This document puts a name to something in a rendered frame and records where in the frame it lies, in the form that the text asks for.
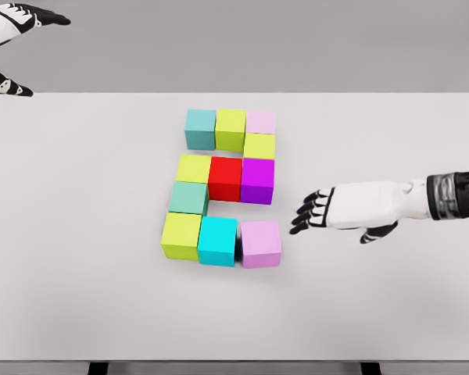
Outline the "pale pink block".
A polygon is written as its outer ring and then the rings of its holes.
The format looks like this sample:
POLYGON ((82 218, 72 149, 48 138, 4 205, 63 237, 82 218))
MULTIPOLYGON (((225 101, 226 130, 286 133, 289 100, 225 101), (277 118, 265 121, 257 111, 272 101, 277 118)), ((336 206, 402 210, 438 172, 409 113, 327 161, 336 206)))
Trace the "pale pink block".
POLYGON ((276 113, 262 110, 246 112, 245 131, 254 134, 275 134, 276 113))

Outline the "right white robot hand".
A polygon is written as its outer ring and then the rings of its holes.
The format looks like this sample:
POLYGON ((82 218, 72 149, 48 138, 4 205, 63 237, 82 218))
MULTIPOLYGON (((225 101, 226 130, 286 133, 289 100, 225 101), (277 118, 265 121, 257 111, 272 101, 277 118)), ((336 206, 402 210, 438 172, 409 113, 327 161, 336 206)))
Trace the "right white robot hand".
POLYGON ((360 243, 390 234, 398 226, 406 188, 381 181, 320 188, 303 199, 292 220, 291 235, 314 228, 364 229, 360 243))

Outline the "cyan block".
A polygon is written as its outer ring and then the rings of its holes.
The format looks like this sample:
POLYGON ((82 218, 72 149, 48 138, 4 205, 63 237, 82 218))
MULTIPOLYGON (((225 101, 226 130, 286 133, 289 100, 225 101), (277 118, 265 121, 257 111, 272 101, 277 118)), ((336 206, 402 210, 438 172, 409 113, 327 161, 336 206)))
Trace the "cyan block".
POLYGON ((209 266, 235 266, 238 221, 232 218, 204 216, 199 232, 199 262, 209 266))

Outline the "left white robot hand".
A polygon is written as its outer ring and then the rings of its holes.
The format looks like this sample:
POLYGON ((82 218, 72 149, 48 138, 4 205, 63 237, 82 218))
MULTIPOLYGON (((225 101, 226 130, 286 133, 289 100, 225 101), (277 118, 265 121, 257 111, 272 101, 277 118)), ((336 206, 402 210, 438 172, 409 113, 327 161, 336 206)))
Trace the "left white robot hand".
MULTIPOLYGON (((25 3, 4 3, 0 5, 0 47, 35 28, 70 24, 71 19, 52 10, 25 3)), ((34 92, 0 72, 0 95, 30 98, 34 92)))

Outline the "yellow-green block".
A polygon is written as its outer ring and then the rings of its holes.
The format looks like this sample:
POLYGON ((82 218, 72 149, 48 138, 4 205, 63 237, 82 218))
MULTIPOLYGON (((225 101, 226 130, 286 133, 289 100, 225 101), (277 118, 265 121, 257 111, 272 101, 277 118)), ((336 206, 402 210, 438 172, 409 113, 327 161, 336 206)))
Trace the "yellow-green block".
POLYGON ((182 154, 175 180, 180 182, 207 184, 212 157, 209 155, 182 154))
POLYGON ((247 133, 243 156, 249 159, 274 159, 275 135, 247 133))
POLYGON ((201 224, 201 215, 168 212, 160 242, 164 255, 168 259, 198 262, 201 224))
POLYGON ((216 149, 242 152, 245 144, 246 111, 219 109, 215 125, 216 149))

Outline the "purple block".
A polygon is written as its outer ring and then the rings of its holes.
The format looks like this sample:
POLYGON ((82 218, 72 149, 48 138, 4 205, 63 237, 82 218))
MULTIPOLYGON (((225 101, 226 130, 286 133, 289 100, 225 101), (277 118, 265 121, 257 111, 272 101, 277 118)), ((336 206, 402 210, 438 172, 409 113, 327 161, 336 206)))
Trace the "purple block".
POLYGON ((274 193, 273 159, 244 158, 242 162, 241 202, 270 205, 274 193))

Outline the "mint green block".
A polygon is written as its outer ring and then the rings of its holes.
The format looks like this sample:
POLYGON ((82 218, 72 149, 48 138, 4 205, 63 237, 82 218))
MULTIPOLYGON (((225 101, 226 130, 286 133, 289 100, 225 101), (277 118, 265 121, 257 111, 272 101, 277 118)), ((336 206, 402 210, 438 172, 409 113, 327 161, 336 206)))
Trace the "mint green block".
POLYGON ((169 211, 205 216, 209 196, 207 184, 176 181, 172 190, 169 211))

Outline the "red block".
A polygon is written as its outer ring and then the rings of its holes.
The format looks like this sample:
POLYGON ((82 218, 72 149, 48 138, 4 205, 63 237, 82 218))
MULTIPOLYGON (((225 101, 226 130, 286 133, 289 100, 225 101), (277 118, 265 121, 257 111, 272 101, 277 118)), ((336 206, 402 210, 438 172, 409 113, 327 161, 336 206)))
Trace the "red block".
POLYGON ((213 156, 210 163, 209 199, 239 202, 241 199, 242 159, 213 156))

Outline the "teal block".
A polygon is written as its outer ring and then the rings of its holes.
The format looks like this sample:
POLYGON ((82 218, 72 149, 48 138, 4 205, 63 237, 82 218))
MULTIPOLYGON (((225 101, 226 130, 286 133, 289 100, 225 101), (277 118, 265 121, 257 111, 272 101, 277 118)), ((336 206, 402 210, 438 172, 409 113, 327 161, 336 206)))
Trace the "teal block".
POLYGON ((214 134, 216 118, 215 110, 188 110, 184 133, 189 150, 213 151, 216 149, 214 134))

